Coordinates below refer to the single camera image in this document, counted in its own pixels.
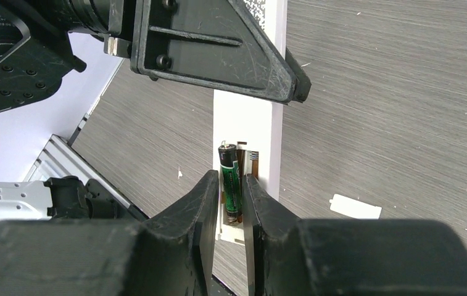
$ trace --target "table surface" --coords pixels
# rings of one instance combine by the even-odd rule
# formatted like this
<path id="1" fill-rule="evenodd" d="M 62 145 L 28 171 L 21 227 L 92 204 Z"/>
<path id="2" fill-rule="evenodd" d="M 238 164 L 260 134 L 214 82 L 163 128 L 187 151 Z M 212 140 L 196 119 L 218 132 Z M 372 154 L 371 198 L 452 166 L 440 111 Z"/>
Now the table surface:
<path id="1" fill-rule="evenodd" d="M 467 1 L 291 0 L 287 32 L 313 88 L 284 110 L 280 201 L 336 218 L 342 194 L 467 246 Z M 212 96 L 124 64 L 74 148 L 155 215 L 212 167 Z M 214 274 L 240 295 L 244 260 L 217 242 Z"/>

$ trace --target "screw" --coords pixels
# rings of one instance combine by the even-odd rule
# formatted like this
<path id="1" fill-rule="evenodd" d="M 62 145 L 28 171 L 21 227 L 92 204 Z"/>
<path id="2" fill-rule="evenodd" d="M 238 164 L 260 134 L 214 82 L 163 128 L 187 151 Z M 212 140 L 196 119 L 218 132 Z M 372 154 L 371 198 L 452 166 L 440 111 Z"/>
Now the screw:
<path id="1" fill-rule="evenodd" d="M 168 69 L 172 66 L 172 59 L 165 54 L 161 54 L 157 57 L 157 66 L 162 69 Z"/>
<path id="2" fill-rule="evenodd" d="M 175 0 L 162 0 L 162 5 L 168 10 L 175 10 L 177 8 L 177 2 Z"/>

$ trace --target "metal frame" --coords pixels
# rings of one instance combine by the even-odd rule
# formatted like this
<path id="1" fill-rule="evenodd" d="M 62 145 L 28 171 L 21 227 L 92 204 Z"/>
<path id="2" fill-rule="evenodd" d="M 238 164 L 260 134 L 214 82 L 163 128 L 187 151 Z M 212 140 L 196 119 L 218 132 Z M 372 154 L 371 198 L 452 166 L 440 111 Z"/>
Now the metal frame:
<path id="1" fill-rule="evenodd" d="M 119 202 L 129 208 L 131 202 L 110 185 L 91 165 L 56 135 L 50 138 L 25 181 L 46 180 L 50 177 L 76 176 L 83 183 L 90 179 L 99 181 Z"/>
<path id="2" fill-rule="evenodd" d="M 266 35 L 282 55 L 286 52 L 287 0 L 266 0 Z M 239 149 L 258 152 L 258 180 L 272 198 L 279 200 L 284 105 L 215 90 L 213 94 L 213 169 L 220 171 L 217 148 L 222 141 Z M 242 223 L 227 224 L 219 203 L 215 238 L 244 244 Z"/>
<path id="3" fill-rule="evenodd" d="M 0 221 L 49 220 L 50 195 L 43 182 L 0 182 Z"/>

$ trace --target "aa battery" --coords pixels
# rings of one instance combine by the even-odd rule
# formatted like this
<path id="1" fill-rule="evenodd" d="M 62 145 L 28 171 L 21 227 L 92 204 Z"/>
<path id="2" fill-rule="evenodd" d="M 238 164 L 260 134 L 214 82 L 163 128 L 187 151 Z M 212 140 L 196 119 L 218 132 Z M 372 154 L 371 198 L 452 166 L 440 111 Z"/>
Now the aa battery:
<path id="1" fill-rule="evenodd" d="M 222 144 L 218 148 L 220 167 L 224 179 L 226 214 L 229 222 L 235 222 L 242 215 L 241 175 L 237 160 L 237 145 Z"/>

